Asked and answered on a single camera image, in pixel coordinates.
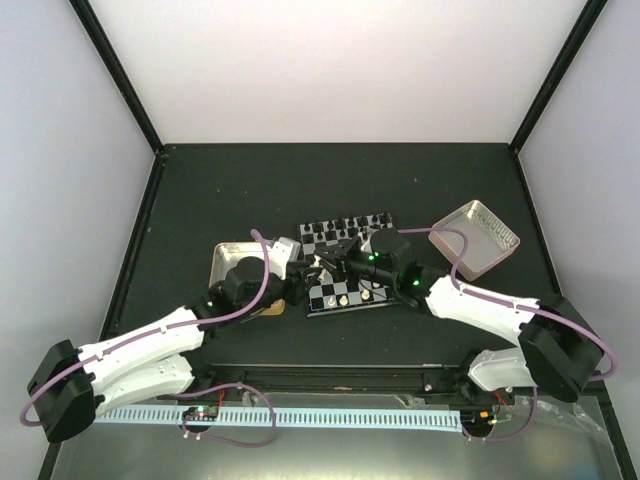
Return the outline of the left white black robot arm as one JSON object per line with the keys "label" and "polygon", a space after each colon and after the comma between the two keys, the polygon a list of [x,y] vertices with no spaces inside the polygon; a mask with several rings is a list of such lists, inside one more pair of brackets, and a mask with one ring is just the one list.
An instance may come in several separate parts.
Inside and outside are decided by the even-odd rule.
{"label": "left white black robot arm", "polygon": [[186,353],[202,347],[223,323],[262,313],[277,302],[295,305],[321,275],[308,261],[250,256],[230,268],[202,296],[127,334],[76,347],[52,345],[27,385],[20,421],[40,427],[50,443],[69,440],[97,416],[158,396],[207,397],[213,372],[190,365]]}

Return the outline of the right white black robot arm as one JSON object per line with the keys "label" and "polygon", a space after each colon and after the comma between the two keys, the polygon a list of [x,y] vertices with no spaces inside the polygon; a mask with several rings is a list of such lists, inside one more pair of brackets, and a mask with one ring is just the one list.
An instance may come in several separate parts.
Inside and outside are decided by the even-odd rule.
{"label": "right white black robot arm", "polygon": [[457,396],[476,403],[490,391],[508,387],[539,388],[564,402],[574,402],[605,354],[602,340],[568,300],[548,302],[518,298],[470,286],[454,273],[423,266],[403,231],[378,230],[318,247],[314,255],[333,277],[367,280],[391,290],[409,310],[462,322],[510,343],[500,351],[483,350],[454,379]]}

